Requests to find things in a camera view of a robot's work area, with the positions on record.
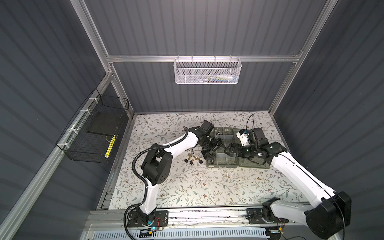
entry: floral tablecloth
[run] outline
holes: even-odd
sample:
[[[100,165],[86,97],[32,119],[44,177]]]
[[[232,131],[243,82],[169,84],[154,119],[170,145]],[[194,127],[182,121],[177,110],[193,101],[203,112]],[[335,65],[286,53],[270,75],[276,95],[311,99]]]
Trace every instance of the floral tablecloth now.
[[[132,160],[153,143],[164,144],[181,136],[184,126],[200,126],[204,120],[214,126],[245,128],[246,121],[255,114],[254,127],[263,128],[269,142],[282,140],[268,112],[184,113],[137,115],[124,157],[119,178],[109,209],[125,209],[141,200],[143,183],[131,169]],[[144,156],[136,163],[140,168]],[[194,161],[193,165],[184,159]],[[191,149],[173,159],[169,177],[161,184],[156,204],[158,207],[206,205],[243,205],[262,203],[271,197],[288,202],[305,202],[305,196],[277,169],[208,168],[200,151]]]

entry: wire mesh basket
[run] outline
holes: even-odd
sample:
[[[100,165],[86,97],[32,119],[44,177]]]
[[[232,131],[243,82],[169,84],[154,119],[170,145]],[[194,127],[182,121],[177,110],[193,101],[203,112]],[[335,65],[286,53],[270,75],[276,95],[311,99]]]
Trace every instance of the wire mesh basket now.
[[[117,154],[129,122],[128,110],[128,99],[99,94],[88,109],[81,110],[78,123],[62,133],[61,137],[70,131],[66,142],[56,145],[71,160],[108,163]]]
[[[236,84],[242,65],[239,58],[189,61],[175,58],[173,66],[177,84]]]

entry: black mounting plate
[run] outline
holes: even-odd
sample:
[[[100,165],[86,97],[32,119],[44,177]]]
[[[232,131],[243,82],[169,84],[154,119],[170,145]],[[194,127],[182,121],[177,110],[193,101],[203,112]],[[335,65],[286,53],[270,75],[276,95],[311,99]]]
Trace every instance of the black mounting plate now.
[[[155,219],[150,225],[151,227],[157,227],[156,218],[159,220],[162,219],[164,221],[159,221],[159,227],[166,227],[168,225],[168,211],[155,211]],[[127,227],[146,227],[145,224],[147,223],[139,218],[139,215],[135,210],[130,211],[128,214]]]
[[[249,224],[261,224],[261,223],[266,223],[263,220],[263,217],[261,215],[261,210],[262,208],[253,208],[253,209],[247,209],[247,216],[246,218],[249,221]],[[275,221],[271,223],[288,223],[289,220],[285,218],[278,218]]]

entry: gray wall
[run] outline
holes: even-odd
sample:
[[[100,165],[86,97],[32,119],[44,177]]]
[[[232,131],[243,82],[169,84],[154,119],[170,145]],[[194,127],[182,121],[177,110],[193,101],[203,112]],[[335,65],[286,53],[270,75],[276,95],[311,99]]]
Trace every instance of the gray wall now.
[[[382,239],[384,1],[339,1],[275,114],[293,156],[352,197],[346,239]]]
[[[268,110],[292,63],[243,63],[238,84],[176,84],[172,63],[114,63],[135,112]]]
[[[105,72],[69,1],[0,1],[0,36],[2,222]],[[109,167],[64,159],[15,238],[77,236]]]
[[[324,0],[86,0],[109,55],[299,53]],[[170,63],[115,63],[135,112],[267,110],[290,63],[243,63],[238,84],[175,83]]]

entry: robotic arm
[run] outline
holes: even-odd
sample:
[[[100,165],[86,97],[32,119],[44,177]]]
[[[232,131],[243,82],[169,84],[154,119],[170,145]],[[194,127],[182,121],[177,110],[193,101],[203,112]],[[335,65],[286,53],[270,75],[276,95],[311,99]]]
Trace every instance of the robotic arm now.
[[[204,121],[201,127],[185,128],[185,135],[170,143],[161,146],[155,143],[151,146],[153,149],[148,151],[141,167],[147,187],[142,204],[136,207],[136,212],[145,223],[150,225],[153,222],[159,186],[168,177],[174,157],[198,144],[203,148],[204,158],[209,159],[222,147],[220,138],[209,136],[213,128],[210,122]],[[329,238],[349,225],[351,198],[346,193],[337,193],[322,183],[278,142],[270,144],[261,128],[248,132],[241,130],[237,135],[242,144],[230,144],[224,151],[226,154],[246,159],[264,159],[286,175],[310,202],[310,205],[302,205],[272,198],[263,203],[261,214],[265,222],[274,222],[279,218],[290,219],[308,226],[322,239]]]

